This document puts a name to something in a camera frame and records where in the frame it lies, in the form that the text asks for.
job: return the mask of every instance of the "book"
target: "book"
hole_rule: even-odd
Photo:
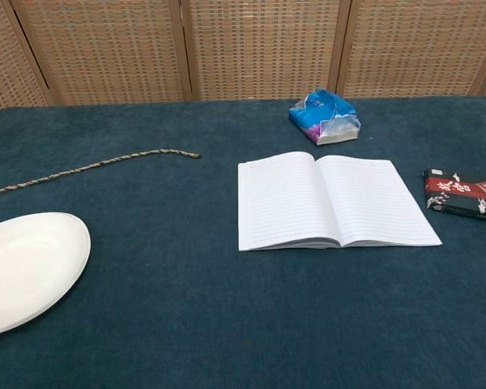
[[[427,208],[486,220],[486,177],[427,168]]]
[[[441,244],[389,160],[289,152],[238,165],[239,250]]]

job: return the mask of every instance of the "carpeted table surface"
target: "carpeted table surface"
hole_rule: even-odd
[[[438,247],[237,251],[237,164],[306,151],[390,159],[424,208],[427,166],[486,175],[486,98],[353,100],[357,141],[315,147],[292,101],[7,109],[0,221],[69,212],[85,272],[0,335],[0,387],[486,387],[486,222],[424,210]]]

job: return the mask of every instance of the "blue plastic bag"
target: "blue plastic bag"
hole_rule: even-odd
[[[358,138],[360,120],[342,97],[317,89],[290,108],[290,120],[317,145]]]

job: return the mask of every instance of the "lined paper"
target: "lined paper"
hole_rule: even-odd
[[[238,196],[240,250],[339,237],[322,176],[308,153],[239,164]]]
[[[343,246],[441,244],[389,160],[325,156],[316,165]]]

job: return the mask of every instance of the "oval plate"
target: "oval plate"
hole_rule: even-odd
[[[79,278],[89,254],[87,226],[68,213],[0,223],[0,332],[54,305]]]

